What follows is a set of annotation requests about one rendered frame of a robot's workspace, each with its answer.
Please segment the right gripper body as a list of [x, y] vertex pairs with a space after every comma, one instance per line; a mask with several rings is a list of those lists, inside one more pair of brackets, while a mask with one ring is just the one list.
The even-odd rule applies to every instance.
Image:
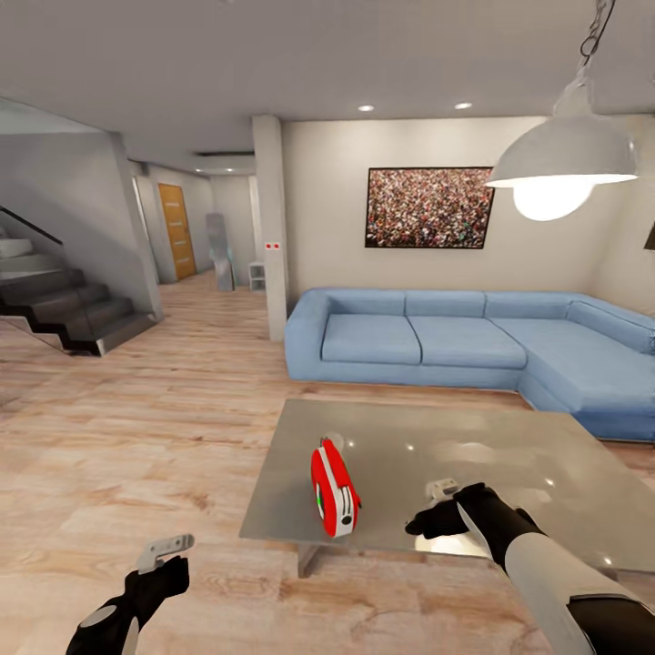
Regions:
[[416, 514], [418, 524], [420, 524], [420, 533], [423, 534], [425, 540], [462, 533], [451, 526], [446, 515], [447, 505], [448, 502], [442, 502], [433, 509], [423, 510]]

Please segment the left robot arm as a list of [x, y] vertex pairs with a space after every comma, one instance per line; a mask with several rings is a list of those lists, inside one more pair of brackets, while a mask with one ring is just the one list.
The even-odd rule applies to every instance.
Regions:
[[189, 588], [187, 557], [160, 557], [186, 551], [197, 539], [187, 533], [144, 544], [139, 569], [126, 577], [125, 595], [108, 600], [79, 623], [65, 655], [135, 655], [140, 630], [165, 598]]

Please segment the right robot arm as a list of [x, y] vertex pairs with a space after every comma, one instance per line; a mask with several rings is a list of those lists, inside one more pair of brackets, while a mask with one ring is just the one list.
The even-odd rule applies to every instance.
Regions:
[[[655, 610], [562, 548], [485, 482], [428, 483], [431, 509], [405, 527], [425, 540], [472, 532], [507, 572], [555, 655], [655, 655]], [[450, 498], [449, 498], [450, 497]]]

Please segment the radio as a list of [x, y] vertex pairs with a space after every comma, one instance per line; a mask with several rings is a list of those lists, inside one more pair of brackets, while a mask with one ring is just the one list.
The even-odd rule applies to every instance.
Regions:
[[322, 439], [312, 455], [312, 481], [326, 532], [334, 538], [351, 533], [361, 500], [331, 439]]

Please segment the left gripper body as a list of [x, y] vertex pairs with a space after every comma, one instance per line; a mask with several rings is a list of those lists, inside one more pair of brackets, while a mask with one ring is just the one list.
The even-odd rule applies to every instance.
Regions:
[[165, 598], [180, 595], [189, 588], [187, 557], [168, 560], [164, 562], [164, 566], [143, 575], [140, 575], [138, 570], [133, 571], [127, 575], [125, 583], [125, 593], [135, 587], [147, 588], [152, 593], [154, 614]]

